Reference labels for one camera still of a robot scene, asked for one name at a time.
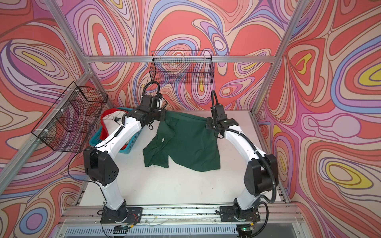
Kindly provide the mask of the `green t shirt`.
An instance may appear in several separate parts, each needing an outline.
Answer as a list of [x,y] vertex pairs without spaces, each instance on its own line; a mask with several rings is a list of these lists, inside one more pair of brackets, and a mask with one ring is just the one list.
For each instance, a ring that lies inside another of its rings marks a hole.
[[168,168],[171,158],[197,172],[219,170],[217,137],[206,128],[206,122],[204,117],[167,111],[156,136],[143,149],[144,165]]

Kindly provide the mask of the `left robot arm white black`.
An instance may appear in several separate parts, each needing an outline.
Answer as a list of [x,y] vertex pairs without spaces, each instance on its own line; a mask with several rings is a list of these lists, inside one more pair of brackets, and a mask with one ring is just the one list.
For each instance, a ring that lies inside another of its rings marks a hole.
[[83,151],[85,173],[91,182],[96,183],[104,196],[101,223],[139,222],[137,214],[128,211],[126,200],[122,197],[117,176],[119,168],[114,159],[125,144],[145,126],[165,117],[163,96],[157,81],[149,82],[143,89],[140,105],[122,115],[121,123],[104,141]]

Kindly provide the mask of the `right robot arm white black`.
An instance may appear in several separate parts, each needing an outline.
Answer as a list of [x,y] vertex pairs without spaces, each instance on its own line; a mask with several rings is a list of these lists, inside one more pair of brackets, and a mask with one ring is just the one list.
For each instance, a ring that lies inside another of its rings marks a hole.
[[243,192],[234,199],[231,207],[221,207],[218,214],[222,220],[258,221],[258,207],[276,201],[279,184],[277,158],[259,149],[243,133],[239,123],[227,116],[214,90],[211,91],[210,110],[211,117],[207,118],[206,128],[214,131],[217,138],[228,140],[247,162]]

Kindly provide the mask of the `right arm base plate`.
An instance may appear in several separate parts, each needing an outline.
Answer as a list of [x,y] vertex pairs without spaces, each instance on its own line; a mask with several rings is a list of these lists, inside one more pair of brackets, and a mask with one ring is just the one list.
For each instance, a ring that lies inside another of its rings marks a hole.
[[238,205],[220,206],[215,212],[220,215],[222,222],[253,222],[261,220],[257,208],[242,210]]

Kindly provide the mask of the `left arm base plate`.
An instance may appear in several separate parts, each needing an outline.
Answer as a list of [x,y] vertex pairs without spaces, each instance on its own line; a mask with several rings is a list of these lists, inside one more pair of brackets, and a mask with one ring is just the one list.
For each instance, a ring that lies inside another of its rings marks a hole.
[[119,210],[111,210],[106,206],[103,207],[101,213],[101,224],[133,224],[140,223],[142,216],[142,207],[127,207]]

